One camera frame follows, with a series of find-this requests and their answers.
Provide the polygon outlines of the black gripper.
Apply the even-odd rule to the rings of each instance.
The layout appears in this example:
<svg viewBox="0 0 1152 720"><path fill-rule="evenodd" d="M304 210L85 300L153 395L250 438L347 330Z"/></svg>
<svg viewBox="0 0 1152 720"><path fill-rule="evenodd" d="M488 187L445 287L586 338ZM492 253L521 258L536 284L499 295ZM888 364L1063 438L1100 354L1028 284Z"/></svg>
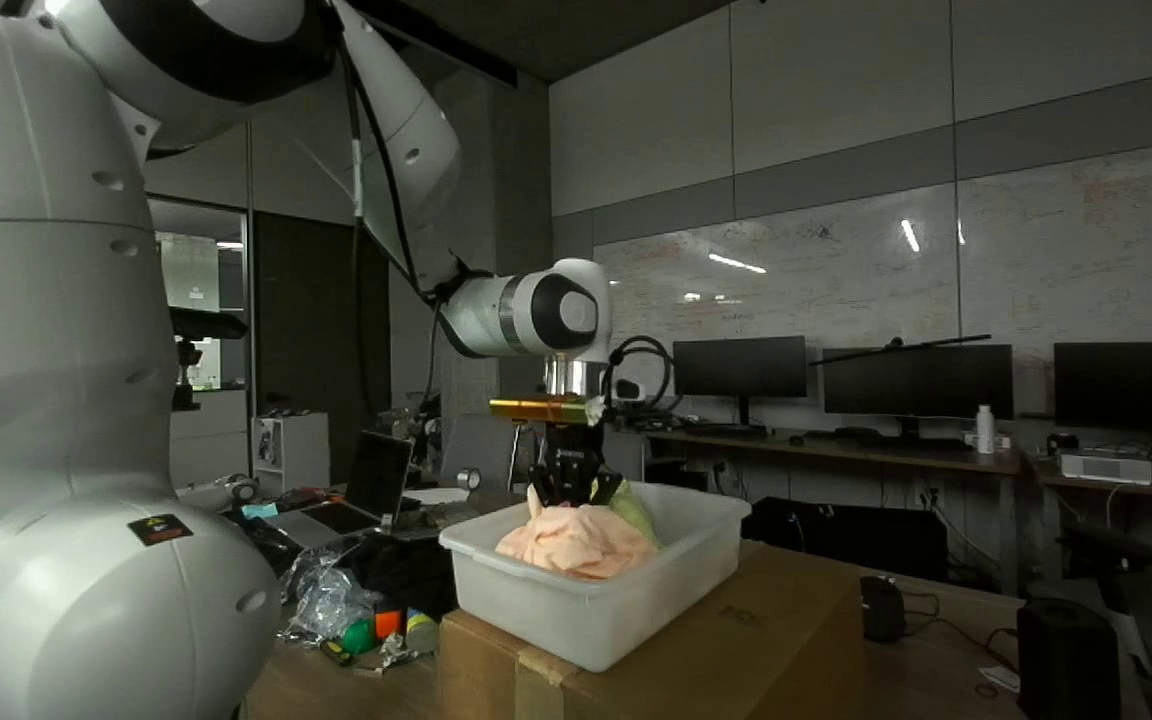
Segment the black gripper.
<svg viewBox="0 0 1152 720"><path fill-rule="evenodd" d="M605 403L582 395L517 402L512 417L542 438L521 472L542 503L607 503L620 472L605 464Z"/></svg>

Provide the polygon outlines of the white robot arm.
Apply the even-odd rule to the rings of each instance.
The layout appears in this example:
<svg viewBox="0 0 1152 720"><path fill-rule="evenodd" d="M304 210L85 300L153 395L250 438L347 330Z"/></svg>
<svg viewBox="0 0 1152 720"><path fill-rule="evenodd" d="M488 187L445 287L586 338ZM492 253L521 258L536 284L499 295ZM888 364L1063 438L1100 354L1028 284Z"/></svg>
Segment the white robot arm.
<svg viewBox="0 0 1152 720"><path fill-rule="evenodd" d="M177 331L143 163L332 69L384 253L460 172L363 0L0 0L0 720L232 720L277 574L170 482Z"/></svg>

